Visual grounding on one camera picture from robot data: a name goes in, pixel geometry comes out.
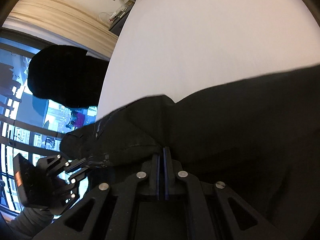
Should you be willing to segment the grey sleeved forearm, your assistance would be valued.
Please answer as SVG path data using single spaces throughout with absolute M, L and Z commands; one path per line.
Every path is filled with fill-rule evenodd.
M 54 215 L 49 210 L 25 207 L 20 214 L 8 223 L 16 239 L 33 239 L 49 226 Z

